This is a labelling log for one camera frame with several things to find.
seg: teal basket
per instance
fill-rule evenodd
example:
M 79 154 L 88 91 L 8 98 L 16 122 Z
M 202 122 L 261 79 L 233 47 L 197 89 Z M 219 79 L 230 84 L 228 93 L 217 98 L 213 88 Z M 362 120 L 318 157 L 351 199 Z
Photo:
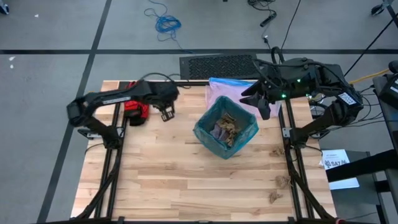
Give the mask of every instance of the teal basket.
M 225 142 L 219 141 L 210 134 L 216 122 L 225 113 L 236 119 L 236 124 L 241 130 L 236 135 L 231 147 L 228 147 Z M 247 112 L 228 97 L 220 96 L 213 106 L 199 119 L 193 132 L 199 141 L 211 152 L 223 159 L 228 159 L 241 150 L 256 135 L 258 130 L 259 126 L 253 114 Z

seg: wooden table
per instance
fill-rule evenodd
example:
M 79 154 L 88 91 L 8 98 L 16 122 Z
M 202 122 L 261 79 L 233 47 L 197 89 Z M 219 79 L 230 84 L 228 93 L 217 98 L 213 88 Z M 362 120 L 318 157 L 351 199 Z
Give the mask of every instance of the wooden table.
M 119 81 L 104 81 L 101 91 L 118 86 Z M 224 160 L 202 146 L 192 131 L 206 111 L 205 87 L 179 90 L 174 119 L 164 123 L 153 109 L 146 124 L 127 127 L 113 219 L 124 216 L 126 220 L 286 221 L 287 217 L 294 217 L 290 187 L 278 189 L 275 183 L 277 175 L 288 176 L 285 157 L 270 155 L 283 147 L 278 118 L 259 119 L 255 137 L 232 158 Z M 298 127 L 311 122 L 306 98 L 292 100 L 292 107 Z M 114 105 L 104 106 L 97 110 L 96 117 L 111 124 L 113 111 Z M 88 147 L 101 142 L 89 141 Z M 307 144 L 319 147 L 313 139 Z M 83 211 L 98 190 L 105 152 L 103 146 L 87 152 L 72 217 Z M 310 190 L 335 216 L 326 173 L 319 165 L 320 152 L 308 148 L 302 149 L 302 154 Z M 269 194 L 273 191 L 283 197 L 270 203 Z M 301 190 L 299 193 L 306 216 Z M 105 196 L 103 216 L 107 204 Z

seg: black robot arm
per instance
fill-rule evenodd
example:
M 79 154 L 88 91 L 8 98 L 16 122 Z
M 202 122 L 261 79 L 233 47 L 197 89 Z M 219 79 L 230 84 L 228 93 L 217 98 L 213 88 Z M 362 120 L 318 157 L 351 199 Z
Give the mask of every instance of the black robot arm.
M 106 126 L 93 117 L 97 108 L 135 100 L 157 108 L 162 113 L 163 121 L 168 121 L 174 117 L 174 101 L 177 97 L 178 90 L 174 82 L 154 83 L 139 80 L 125 90 L 88 93 L 76 98 L 67 106 L 69 123 L 74 127 L 86 126 L 102 136 L 105 148 L 117 149 L 120 146 L 117 129 Z
M 276 64 L 275 53 L 281 64 Z M 272 49 L 272 60 L 255 59 L 254 65 L 260 79 L 242 92 L 240 102 L 259 108 L 263 119 L 269 119 L 269 103 L 303 96 L 334 96 L 336 100 L 325 109 L 322 116 L 302 128 L 290 130 L 293 145 L 305 144 L 308 136 L 330 126 L 346 126 L 353 122 L 363 109 L 361 95 L 349 85 L 339 65 L 323 64 L 307 58 L 284 61 L 279 49 Z

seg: white paper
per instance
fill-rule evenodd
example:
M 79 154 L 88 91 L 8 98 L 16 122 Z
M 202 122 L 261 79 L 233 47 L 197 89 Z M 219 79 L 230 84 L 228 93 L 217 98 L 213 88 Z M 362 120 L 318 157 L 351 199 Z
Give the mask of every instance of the white paper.
M 322 151 L 323 165 L 326 170 L 349 163 L 347 153 L 344 149 Z M 359 187 L 358 180 L 354 177 L 346 180 L 339 180 L 329 183 L 330 190 L 348 189 Z

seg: red object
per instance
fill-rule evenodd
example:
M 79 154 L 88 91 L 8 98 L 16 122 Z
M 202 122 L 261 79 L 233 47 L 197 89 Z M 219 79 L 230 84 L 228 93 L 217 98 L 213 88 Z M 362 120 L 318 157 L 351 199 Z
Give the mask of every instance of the red object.
M 127 88 L 131 88 L 136 82 L 131 82 Z M 124 115 L 130 119 L 130 126 L 138 126 L 145 123 L 149 116 L 149 105 L 130 100 L 124 102 Z

